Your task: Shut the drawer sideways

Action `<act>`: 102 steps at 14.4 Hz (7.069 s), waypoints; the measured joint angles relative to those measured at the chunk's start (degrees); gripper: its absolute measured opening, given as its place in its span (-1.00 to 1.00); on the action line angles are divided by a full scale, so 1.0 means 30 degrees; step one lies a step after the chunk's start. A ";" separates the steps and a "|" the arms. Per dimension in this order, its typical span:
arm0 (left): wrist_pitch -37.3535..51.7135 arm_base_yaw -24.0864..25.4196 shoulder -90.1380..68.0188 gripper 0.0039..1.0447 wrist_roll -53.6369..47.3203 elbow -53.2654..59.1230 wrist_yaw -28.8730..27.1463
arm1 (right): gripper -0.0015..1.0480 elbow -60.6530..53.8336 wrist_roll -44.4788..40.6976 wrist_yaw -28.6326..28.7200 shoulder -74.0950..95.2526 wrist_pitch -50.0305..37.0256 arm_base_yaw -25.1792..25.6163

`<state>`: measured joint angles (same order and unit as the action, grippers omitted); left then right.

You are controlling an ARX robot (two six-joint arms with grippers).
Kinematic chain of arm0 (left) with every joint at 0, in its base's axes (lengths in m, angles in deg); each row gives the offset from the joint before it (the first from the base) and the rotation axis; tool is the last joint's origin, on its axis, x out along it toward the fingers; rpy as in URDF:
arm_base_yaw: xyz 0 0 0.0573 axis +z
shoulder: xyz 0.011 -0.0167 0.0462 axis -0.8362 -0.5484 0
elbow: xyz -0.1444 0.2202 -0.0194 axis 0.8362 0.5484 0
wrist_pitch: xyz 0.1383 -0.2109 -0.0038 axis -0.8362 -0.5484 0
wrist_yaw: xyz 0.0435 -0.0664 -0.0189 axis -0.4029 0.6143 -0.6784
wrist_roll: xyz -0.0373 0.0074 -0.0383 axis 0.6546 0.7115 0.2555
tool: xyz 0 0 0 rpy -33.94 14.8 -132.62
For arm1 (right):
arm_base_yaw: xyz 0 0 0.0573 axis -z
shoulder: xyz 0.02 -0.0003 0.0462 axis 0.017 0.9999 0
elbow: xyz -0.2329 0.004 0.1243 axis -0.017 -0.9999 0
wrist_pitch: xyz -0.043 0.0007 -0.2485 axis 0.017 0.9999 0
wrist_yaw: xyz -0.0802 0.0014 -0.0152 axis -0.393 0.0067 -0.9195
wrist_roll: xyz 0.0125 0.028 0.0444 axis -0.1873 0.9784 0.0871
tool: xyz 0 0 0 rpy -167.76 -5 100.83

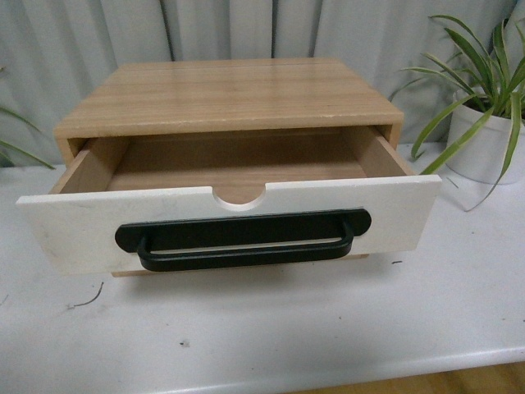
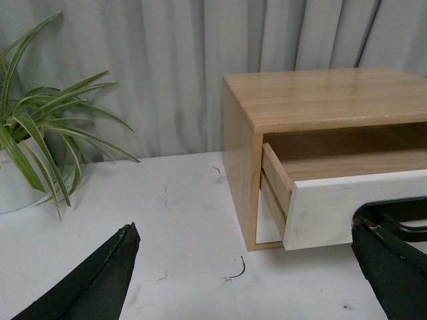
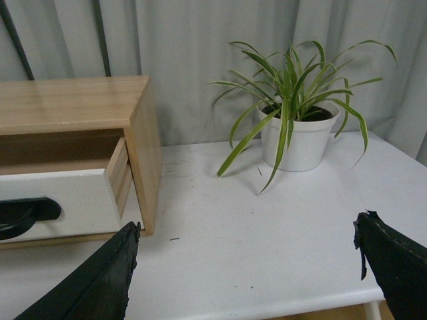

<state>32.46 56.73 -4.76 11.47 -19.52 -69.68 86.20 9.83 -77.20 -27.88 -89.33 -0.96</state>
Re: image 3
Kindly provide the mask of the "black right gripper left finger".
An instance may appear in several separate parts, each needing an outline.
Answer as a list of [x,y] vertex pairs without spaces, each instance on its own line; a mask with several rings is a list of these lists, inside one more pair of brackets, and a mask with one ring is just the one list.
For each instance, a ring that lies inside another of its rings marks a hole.
[[141,224],[129,222],[17,319],[124,319]]

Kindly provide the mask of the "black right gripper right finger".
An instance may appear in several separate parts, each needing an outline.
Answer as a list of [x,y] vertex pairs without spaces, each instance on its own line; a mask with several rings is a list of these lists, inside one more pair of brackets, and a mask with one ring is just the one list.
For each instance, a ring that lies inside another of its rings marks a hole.
[[425,319],[426,248],[385,224],[375,211],[359,213],[354,231],[361,278],[369,265],[395,319]]

